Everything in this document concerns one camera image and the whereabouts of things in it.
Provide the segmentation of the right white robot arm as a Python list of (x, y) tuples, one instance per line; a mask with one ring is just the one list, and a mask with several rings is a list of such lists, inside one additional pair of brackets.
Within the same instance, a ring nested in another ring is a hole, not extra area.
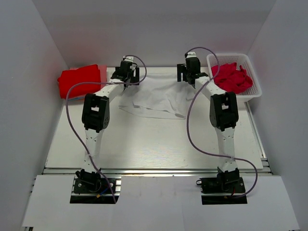
[(209, 120), (218, 139), (218, 172), (232, 172), (238, 167), (235, 162), (234, 132), (238, 122), (238, 106), (234, 92), (218, 87), (208, 74), (201, 71), (201, 63), (195, 52), (185, 54), (185, 63), (177, 65), (177, 81), (185, 81), (203, 94), (210, 102)]

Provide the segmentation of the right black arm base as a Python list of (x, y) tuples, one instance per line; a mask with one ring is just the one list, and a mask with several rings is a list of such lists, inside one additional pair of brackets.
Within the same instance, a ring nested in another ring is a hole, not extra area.
[(245, 186), (243, 178), (240, 177), (239, 169), (222, 170), (218, 167), (218, 173), (213, 178), (200, 178), (196, 181), (200, 186), (202, 193), (244, 193)]

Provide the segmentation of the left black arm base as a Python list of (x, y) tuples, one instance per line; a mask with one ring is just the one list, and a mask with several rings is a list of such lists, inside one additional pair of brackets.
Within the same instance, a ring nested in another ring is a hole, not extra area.
[(73, 187), (73, 192), (76, 194), (88, 193), (111, 193), (110, 187), (115, 192), (116, 179), (109, 178), (109, 183), (98, 172), (86, 172), (84, 169), (76, 171), (76, 178)]

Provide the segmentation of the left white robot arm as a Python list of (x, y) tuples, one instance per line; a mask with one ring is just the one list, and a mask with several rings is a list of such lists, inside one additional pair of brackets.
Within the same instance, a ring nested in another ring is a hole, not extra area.
[(84, 166), (86, 172), (96, 172), (100, 166), (100, 151), (104, 130), (110, 122), (110, 102), (120, 95), (129, 83), (140, 80), (139, 68), (132, 56), (124, 57), (115, 68), (110, 81), (102, 89), (85, 96), (82, 123), (86, 134)]

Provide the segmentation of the white t shirt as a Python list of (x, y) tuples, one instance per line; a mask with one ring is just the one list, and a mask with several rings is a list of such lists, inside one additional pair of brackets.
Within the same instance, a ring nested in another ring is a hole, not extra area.
[(119, 108), (139, 117), (185, 119), (195, 93), (187, 82), (178, 82), (176, 74), (153, 73), (122, 93)]

